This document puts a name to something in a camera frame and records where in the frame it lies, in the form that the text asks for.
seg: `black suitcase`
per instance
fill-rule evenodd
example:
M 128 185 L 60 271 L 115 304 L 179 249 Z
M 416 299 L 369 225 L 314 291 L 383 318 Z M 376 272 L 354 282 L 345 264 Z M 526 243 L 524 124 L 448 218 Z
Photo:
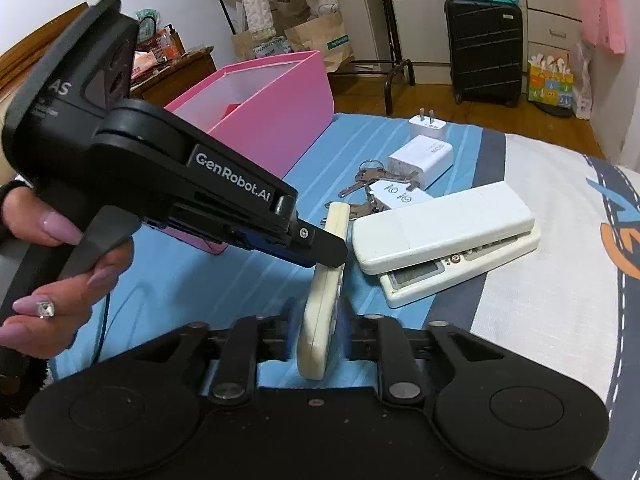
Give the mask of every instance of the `black suitcase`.
M 456 102 L 476 97 L 517 106 L 522 92 L 522 11 L 484 0 L 447 0 Z

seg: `pink storage box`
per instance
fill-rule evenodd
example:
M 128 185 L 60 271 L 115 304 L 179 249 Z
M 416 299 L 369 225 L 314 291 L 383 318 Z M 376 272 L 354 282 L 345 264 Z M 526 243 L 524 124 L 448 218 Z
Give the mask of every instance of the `pink storage box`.
M 320 52 L 296 52 L 222 67 L 165 108 L 283 178 L 331 124 L 334 98 Z M 164 232 L 212 254 L 227 247 Z

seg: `hand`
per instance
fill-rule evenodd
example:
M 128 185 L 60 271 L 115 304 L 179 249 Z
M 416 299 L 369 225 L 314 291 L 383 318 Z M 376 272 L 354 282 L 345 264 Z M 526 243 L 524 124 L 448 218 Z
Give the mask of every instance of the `hand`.
M 6 196 L 1 213 L 4 225 L 20 240 L 56 247 L 63 243 L 77 245 L 82 237 L 75 225 L 27 187 L 14 189 Z M 133 241 L 129 239 L 105 254 L 89 272 L 41 286 L 15 301 L 17 315 L 0 327 L 0 345 L 41 359 L 59 354 L 89 321 L 92 305 L 116 286 L 132 258 Z M 54 303 L 54 317 L 40 319 L 36 304 L 41 301 Z

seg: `white remote control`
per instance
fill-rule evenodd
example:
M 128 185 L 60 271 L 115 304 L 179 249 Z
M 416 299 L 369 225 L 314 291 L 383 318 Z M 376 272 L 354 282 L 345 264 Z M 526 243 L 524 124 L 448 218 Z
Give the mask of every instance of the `white remote control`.
M 353 251 L 365 274 L 383 274 L 531 231 L 535 220 L 505 182 L 358 218 Z
M 324 230 L 346 240 L 350 211 L 349 204 L 331 202 Z M 298 373 L 305 379 L 324 377 L 343 271 L 344 265 L 331 269 L 317 264 L 314 269 L 297 347 Z
M 380 274 L 380 284 L 391 308 L 421 300 L 441 290 L 470 280 L 535 250 L 540 227 L 493 244 L 452 254 L 441 260 Z

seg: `long manicured nail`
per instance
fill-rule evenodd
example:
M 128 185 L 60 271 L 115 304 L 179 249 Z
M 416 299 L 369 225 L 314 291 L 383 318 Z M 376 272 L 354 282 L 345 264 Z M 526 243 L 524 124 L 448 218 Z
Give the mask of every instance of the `long manicured nail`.
M 42 313 L 38 312 L 38 304 L 43 303 L 53 303 L 53 300 L 44 294 L 25 296 L 14 301 L 14 310 L 18 314 L 24 314 L 25 316 L 42 316 Z
M 0 326 L 0 345 L 21 345 L 27 343 L 29 339 L 31 339 L 31 331 L 22 323 Z
M 115 282 L 118 279 L 120 272 L 116 266 L 106 266 L 100 270 L 96 270 L 94 275 L 87 282 L 88 286 L 99 287 L 105 286 L 108 283 Z
M 71 245 L 78 245 L 82 238 L 82 231 L 56 211 L 44 215 L 42 229 L 52 238 Z

